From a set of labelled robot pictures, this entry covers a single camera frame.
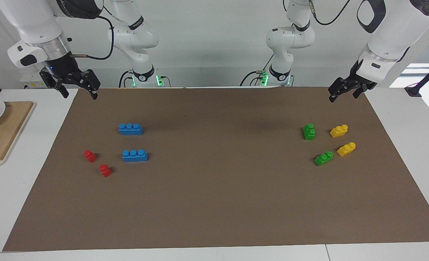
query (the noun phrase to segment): green light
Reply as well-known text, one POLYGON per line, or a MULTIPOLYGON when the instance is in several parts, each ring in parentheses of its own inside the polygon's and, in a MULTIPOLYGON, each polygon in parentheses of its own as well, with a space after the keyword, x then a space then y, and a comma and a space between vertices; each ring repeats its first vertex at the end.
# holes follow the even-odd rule
POLYGON ((157 84, 158 84, 158 87, 163 86, 163 84, 164 84, 162 79, 158 75, 157 75, 157 84))
POLYGON ((267 84, 268 84, 268 79, 269 79, 269 75, 264 74, 263 79, 261 80, 261 85, 262 85, 262 86, 267 86, 267 84))

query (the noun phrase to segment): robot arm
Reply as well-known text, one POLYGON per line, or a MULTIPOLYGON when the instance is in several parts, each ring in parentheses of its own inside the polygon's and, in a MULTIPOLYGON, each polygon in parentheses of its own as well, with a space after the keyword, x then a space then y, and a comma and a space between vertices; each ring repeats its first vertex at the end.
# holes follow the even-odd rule
POLYGON ((387 76, 429 28, 429 0, 364 0, 357 14, 360 25, 372 34, 346 79, 329 87, 330 101, 356 89, 358 98, 387 76))
POLYGON ((42 63, 42 79, 65 98, 68 91, 63 84, 75 84, 96 99, 100 81, 92 70, 78 68, 55 16, 96 18, 102 7, 103 0, 0 0, 2 13, 21 37, 8 50, 10 59, 19 68, 42 63))
POLYGON ((132 73, 140 86, 158 87, 163 82, 158 78, 157 69, 145 51, 157 46, 159 37, 140 14, 133 0, 111 0, 116 19, 125 23, 115 27, 115 48, 122 51, 132 65, 132 73))
POLYGON ((269 67, 269 83, 284 86, 290 78, 293 63, 291 49, 311 46, 315 33, 310 26, 311 10, 308 0, 290 0, 287 18, 292 26, 274 28, 266 36, 266 43, 274 52, 269 67))

